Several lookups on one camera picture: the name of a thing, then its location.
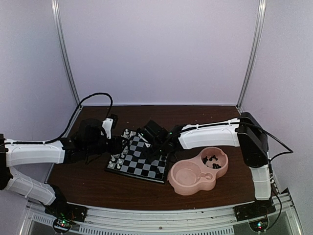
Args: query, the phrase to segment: aluminum frame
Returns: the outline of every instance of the aluminum frame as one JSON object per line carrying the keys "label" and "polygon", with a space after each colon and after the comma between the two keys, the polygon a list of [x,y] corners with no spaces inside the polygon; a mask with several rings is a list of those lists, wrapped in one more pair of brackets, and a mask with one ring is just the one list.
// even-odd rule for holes
{"label": "aluminum frame", "polygon": [[[294,235],[302,235],[302,228],[289,193],[279,195],[283,212],[288,215]],[[273,197],[276,212],[280,209],[279,201]],[[137,235],[177,235],[201,234],[203,231],[217,231],[232,228],[237,222],[233,207],[223,206],[208,209],[180,211],[128,211],[87,206],[88,212],[84,223],[77,223],[73,232],[77,234],[137,234]],[[51,225],[53,216],[44,213],[44,207],[38,202],[28,202],[19,229],[20,235],[27,235],[32,221]]]}
{"label": "aluminum frame", "polygon": [[263,31],[263,25],[264,25],[264,18],[265,18],[265,11],[266,11],[266,3],[267,0],[260,0],[259,1],[259,10],[258,10],[258,15],[256,19],[256,24],[255,24],[255,31],[254,31],[254,37],[253,37],[253,43],[252,43],[252,48],[251,48],[251,53],[248,61],[248,66],[246,69],[246,74],[245,74],[245,79],[243,86],[240,91],[240,96],[237,102],[236,107],[240,112],[242,112],[242,104],[246,95],[246,91],[251,79],[251,75],[253,72],[253,67],[255,64],[255,59],[257,56],[257,51],[259,48],[259,43],[261,40],[262,36],[262,31]]}
{"label": "aluminum frame", "polygon": [[68,59],[67,48],[65,45],[65,39],[64,39],[62,23],[61,23],[59,1],[58,0],[51,0],[51,5],[52,5],[52,13],[53,13],[55,25],[56,25],[56,28],[58,31],[59,43],[60,43],[61,53],[62,53],[62,59],[63,59],[65,71],[67,74],[68,83],[69,83],[72,95],[75,99],[76,105],[78,105],[80,99],[78,96],[78,92],[77,92],[77,89],[75,86],[75,81],[73,78],[72,70],[70,68],[70,63],[69,63],[69,59]]}

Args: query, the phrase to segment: white plastic casing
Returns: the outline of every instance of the white plastic casing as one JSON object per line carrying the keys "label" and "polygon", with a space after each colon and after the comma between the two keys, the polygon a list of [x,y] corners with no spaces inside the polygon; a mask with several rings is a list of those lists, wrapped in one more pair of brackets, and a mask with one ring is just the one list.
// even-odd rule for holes
{"label": "white plastic casing", "polygon": [[63,163],[65,151],[60,141],[50,144],[6,144],[7,167],[32,163]]}
{"label": "white plastic casing", "polygon": [[13,179],[10,179],[5,190],[17,192],[26,197],[36,199],[45,205],[51,205],[55,200],[55,192],[50,185],[43,184],[37,180],[20,173],[15,168],[10,167]]}
{"label": "white plastic casing", "polygon": [[252,180],[257,200],[268,200],[271,194],[270,177],[268,165],[259,168],[249,167],[252,173]]}
{"label": "white plastic casing", "polygon": [[182,128],[182,130],[190,127],[196,127],[196,129],[181,133],[178,139],[183,149],[218,145],[239,147],[239,140],[237,133],[235,132],[235,129],[239,127],[239,124],[232,124],[234,122],[239,123],[239,120],[234,118],[228,121],[213,123],[227,123],[227,125],[217,125],[203,128],[201,128],[201,126],[208,124],[186,125]]}
{"label": "white plastic casing", "polygon": [[111,129],[113,125],[113,119],[112,118],[106,118],[102,122],[102,127],[106,132],[107,138],[110,140],[111,139]]}

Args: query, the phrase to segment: zip tie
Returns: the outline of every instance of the zip tie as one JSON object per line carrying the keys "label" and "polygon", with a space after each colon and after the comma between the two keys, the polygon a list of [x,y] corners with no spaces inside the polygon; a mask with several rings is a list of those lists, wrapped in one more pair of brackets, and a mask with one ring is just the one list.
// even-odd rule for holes
{"label": "zip tie", "polygon": [[25,195],[25,198],[27,198],[29,196],[29,194],[32,192],[32,190],[34,189],[34,182],[31,180],[31,178],[29,177],[30,183],[31,183],[31,187],[30,190],[28,191],[28,193]]}

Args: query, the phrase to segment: black chess piece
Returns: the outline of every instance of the black chess piece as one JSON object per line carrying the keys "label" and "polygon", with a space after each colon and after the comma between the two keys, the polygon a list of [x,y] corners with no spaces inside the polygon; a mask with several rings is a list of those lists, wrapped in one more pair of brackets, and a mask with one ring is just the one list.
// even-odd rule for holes
{"label": "black chess piece", "polygon": [[213,155],[210,157],[209,161],[211,162],[211,161],[213,161],[213,159],[215,159],[216,161],[218,160],[218,158],[215,155]]}
{"label": "black chess piece", "polygon": [[206,164],[206,162],[208,161],[207,156],[205,156],[205,158],[202,159],[203,163]]}
{"label": "black chess piece", "polygon": [[213,163],[213,169],[220,169],[222,168],[220,165]]}

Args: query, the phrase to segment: black cable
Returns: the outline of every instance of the black cable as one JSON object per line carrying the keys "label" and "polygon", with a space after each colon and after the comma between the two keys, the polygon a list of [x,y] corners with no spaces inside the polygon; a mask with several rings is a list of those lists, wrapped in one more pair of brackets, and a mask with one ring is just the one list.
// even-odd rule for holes
{"label": "black cable", "polygon": [[177,158],[177,156],[176,156],[176,154],[175,153],[171,153],[172,154],[172,156],[175,158],[175,160],[173,161],[173,160],[170,160],[170,163],[176,163],[176,162],[178,162],[178,158]]}
{"label": "black cable", "polygon": [[52,215],[52,216],[54,216],[54,217],[56,217],[57,219],[59,219],[59,220],[65,220],[67,223],[69,223],[69,224],[71,224],[71,225],[74,225],[74,224],[76,224],[74,221],[70,221],[69,219],[66,219],[65,217],[57,217],[56,216],[56,214],[58,214],[58,212],[56,211],[56,214],[55,213],[53,213],[44,203],[42,203],[41,201],[39,201],[40,203],[41,203],[41,205],[45,208],[45,209],[47,209],[48,210],[48,212]]}
{"label": "black cable", "polygon": [[83,99],[79,102],[79,104],[76,106],[76,108],[75,108],[75,110],[74,110],[72,116],[70,117],[70,119],[69,119],[69,121],[68,121],[68,124],[67,124],[65,130],[64,130],[63,133],[62,133],[61,135],[59,135],[57,138],[54,138],[54,139],[49,140],[49,141],[16,141],[16,142],[13,142],[13,144],[48,144],[48,143],[53,143],[53,142],[55,142],[55,141],[58,141],[60,138],[62,138],[62,137],[64,136],[64,134],[65,134],[65,133],[67,132],[67,130],[69,129],[70,124],[71,124],[73,118],[75,117],[75,114],[76,114],[77,110],[81,107],[82,103],[83,103],[85,100],[87,100],[87,99],[89,99],[89,98],[91,98],[91,97],[93,97],[93,96],[96,96],[96,95],[105,95],[105,96],[109,97],[109,99],[110,99],[110,107],[109,107],[109,109],[108,109],[108,111],[107,111],[107,115],[106,115],[106,118],[107,118],[108,115],[109,115],[109,113],[110,113],[110,111],[111,111],[111,108],[112,108],[112,106],[113,106],[113,99],[112,99],[112,97],[110,96],[109,93],[103,93],[103,92],[93,93],[93,94],[90,94],[90,95],[86,96],[85,98],[83,98]]}
{"label": "black cable", "polygon": [[277,158],[277,157],[279,157],[280,155],[284,155],[284,154],[290,154],[290,153],[293,153],[293,151],[289,151],[289,152],[281,152],[281,153],[279,153],[279,154],[276,154],[274,157],[272,157],[271,159],[270,159],[270,163],[275,159],[275,158]]}
{"label": "black cable", "polygon": [[89,164],[92,163],[93,161],[99,159],[101,156],[102,156],[102,154],[99,154],[97,157],[91,159],[90,161],[86,161],[86,162],[85,162],[85,165],[89,165]]}
{"label": "black cable", "polygon": [[221,126],[221,125],[229,125],[229,124],[242,124],[242,125],[245,125],[245,126],[250,126],[250,127],[253,127],[253,128],[256,128],[260,131],[262,131],[264,134],[270,136],[271,138],[273,138],[275,141],[277,141],[278,143],[280,143],[284,148],[286,148],[288,150],[288,152],[283,152],[283,153],[280,153],[280,154],[277,154],[275,155],[273,158],[270,159],[269,162],[271,162],[274,158],[280,156],[280,155],[283,155],[283,154],[290,154],[290,153],[293,153],[293,150],[291,148],[289,148],[287,145],[285,145],[281,140],[279,140],[276,136],[272,135],[270,132],[264,130],[262,127],[259,127],[259,126],[256,126],[254,124],[251,124],[251,123],[246,123],[246,122],[231,122],[231,123],[228,123],[228,122],[222,122],[222,123],[212,123],[212,124],[207,124],[207,125],[202,125],[202,126],[198,126],[198,127],[189,127],[187,129],[184,129],[184,130],[181,130],[177,133],[175,133],[174,135],[172,135],[170,138],[168,138],[155,152],[159,152],[162,150],[162,148],[170,141],[170,139],[172,139],[173,137],[175,136],[178,136],[180,135],[181,133],[184,133],[184,132],[187,132],[187,131],[191,131],[191,130],[196,130],[198,128],[205,128],[205,127],[210,127],[210,126]]}
{"label": "black cable", "polygon": [[278,194],[277,194],[277,192],[276,192],[276,189],[273,188],[273,185],[272,185],[272,190],[273,190],[273,193],[275,194],[275,196],[277,197],[277,199],[278,199],[278,201],[279,201],[280,209],[279,209],[279,213],[278,213],[277,218],[276,218],[275,221],[272,223],[272,225],[269,226],[269,227],[266,229],[266,231],[270,230],[270,229],[276,224],[276,222],[278,221],[278,219],[279,219],[279,217],[280,217],[280,215],[281,215],[281,213],[282,213],[282,209],[283,209],[282,201],[280,200],[280,198],[279,198],[279,196],[278,196]]}

